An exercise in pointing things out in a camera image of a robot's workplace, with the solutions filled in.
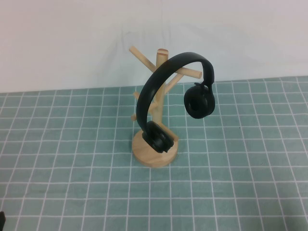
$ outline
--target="green grid mat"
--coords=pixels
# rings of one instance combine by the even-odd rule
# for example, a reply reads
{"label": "green grid mat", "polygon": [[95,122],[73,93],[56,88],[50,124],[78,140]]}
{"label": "green grid mat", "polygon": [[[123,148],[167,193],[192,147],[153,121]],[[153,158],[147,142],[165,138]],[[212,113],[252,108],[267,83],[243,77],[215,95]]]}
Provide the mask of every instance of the green grid mat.
{"label": "green grid mat", "polygon": [[190,86],[165,97],[178,156],[152,169],[131,152],[142,87],[0,94],[4,231],[308,230],[308,77],[217,82],[201,120]]}

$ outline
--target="wooden stand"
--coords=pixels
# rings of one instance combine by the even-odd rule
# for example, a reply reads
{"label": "wooden stand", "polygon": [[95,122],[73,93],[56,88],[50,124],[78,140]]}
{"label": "wooden stand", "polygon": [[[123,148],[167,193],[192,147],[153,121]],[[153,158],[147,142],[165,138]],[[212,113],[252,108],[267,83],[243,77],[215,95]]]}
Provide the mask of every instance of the wooden stand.
{"label": "wooden stand", "polygon": [[[154,65],[134,46],[132,46],[129,49],[129,51],[152,72],[154,72],[165,61],[167,61],[169,57],[169,52],[167,50],[158,49],[156,54],[156,65]],[[164,83],[159,88],[149,108],[149,113],[152,115],[153,121],[157,123],[166,133],[168,133],[173,138],[174,145],[169,149],[167,153],[166,152],[157,153],[142,138],[143,131],[140,130],[139,132],[137,132],[132,141],[132,149],[136,159],[138,159],[145,166],[163,167],[165,165],[168,165],[177,155],[179,138],[169,128],[167,128],[165,125],[162,124],[164,96],[172,89],[174,85],[177,84],[177,82],[184,75],[194,78],[201,78],[202,72],[182,67],[176,73],[177,74],[168,84]],[[139,98],[138,92],[135,92],[133,95],[135,96],[136,99]],[[131,116],[131,120],[135,121],[136,119],[137,119],[136,114],[133,114]]]}

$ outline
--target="white backdrop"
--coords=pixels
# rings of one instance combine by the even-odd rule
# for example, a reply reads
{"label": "white backdrop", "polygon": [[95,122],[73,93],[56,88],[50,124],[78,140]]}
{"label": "white backdrop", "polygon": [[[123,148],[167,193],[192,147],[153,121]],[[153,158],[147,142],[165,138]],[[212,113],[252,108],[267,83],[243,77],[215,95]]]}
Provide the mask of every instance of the white backdrop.
{"label": "white backdrop", "polygon": [[0,92],[144,84],[151,72],[131,45],[153,63],[158,48],[199,53],[216,80],[307,75],[307,9],[307,0],[1,0]]}

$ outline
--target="black headphones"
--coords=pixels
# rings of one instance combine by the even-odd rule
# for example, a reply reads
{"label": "black headphones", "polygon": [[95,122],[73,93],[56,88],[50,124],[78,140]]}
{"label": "black headphones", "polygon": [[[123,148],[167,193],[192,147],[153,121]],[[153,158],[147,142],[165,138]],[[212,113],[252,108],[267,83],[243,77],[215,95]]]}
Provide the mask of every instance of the black headphones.
{"label": "black headphones", "polygon": [[185,108],[187,113],[195,119],[210,115],[215,109],[212,91],[214,69],[212,64],[199,54],[186,52],[168,59],[154,71],[141,90],[136,108],[137,122],[143,130],[143,139],[158,153],[167,152],[173,146],[173,139],[157,123],[147,122],[150,104],[161,85],[174,72],[194,62],[202,63],[204,80],[202,83],[195,83],[195,86],[186,91]]}

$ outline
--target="ear cushion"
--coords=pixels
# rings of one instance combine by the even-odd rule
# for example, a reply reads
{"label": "ear cushion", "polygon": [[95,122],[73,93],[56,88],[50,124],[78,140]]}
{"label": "ear cushion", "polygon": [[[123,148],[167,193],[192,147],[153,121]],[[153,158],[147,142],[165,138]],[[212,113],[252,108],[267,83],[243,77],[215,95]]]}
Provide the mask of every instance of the ear cushion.
{"label": "ear cushion", "polygon": [[206,87],[196,85],[185,92],[184,105],[192,118],[201,119],[214,111],[215,99]]}
{"label": "ear cushion", "polygon": [[158,153],[168,152],[173,146],[172,138],[153,121],[147,123],[147,131],[143,132],[142,137]]}

